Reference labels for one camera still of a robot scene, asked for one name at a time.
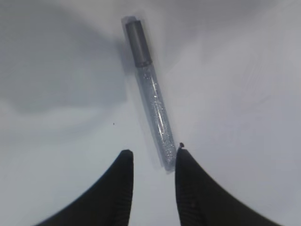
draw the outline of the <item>white surface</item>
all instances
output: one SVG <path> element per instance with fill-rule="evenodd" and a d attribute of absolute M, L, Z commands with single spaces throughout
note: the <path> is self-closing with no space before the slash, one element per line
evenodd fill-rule
<path fill-rule="evenodd" d="M 180 224 L 123 44 L 128 15 L 145 19 L 176 142 L 256 211 L 301 224 L 301 1 L 0 2 L 0 225 L 56 213 L 127 148 L 130 225 Z"/>

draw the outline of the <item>gray pen cap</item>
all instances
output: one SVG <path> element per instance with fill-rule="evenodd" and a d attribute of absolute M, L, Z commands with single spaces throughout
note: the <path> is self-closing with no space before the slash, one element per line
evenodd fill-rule
<path fill-rule="evenodd" d="M 140 20 L 126 24 L 127 36 L 131 45 L 135 66 L 146 67 L 152 64 L 151 54 L 147 46 Z"/>

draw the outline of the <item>glitter pen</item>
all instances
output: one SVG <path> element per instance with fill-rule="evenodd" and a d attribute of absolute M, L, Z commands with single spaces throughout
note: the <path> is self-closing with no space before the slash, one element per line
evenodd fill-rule
<path fill-rule="evenodd" d="M 141 21 L 134 18 L 126 24 L 126 31 L 153 137 L 165 169 L 173 171 L 176 147 Z"/>

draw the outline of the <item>pen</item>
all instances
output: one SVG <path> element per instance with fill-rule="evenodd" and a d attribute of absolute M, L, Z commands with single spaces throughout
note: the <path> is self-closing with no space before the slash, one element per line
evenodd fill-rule
<path fill-rule="evenodd" d="M 172 171 L 175 165 L 176 147 L 141 21 L 135 19 L 128 22 L 126 31 L 152 134 L 166 170 Z"/>

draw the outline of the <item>transparent pen barrel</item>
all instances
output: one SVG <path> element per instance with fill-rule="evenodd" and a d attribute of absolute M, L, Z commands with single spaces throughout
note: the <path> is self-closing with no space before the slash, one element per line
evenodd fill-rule
<path fill-rule="evenodd" d="M 153 65 L 137 68 L 137 80 L 161 159 L 166 170 L 173 170 L 176 148 Z"/>

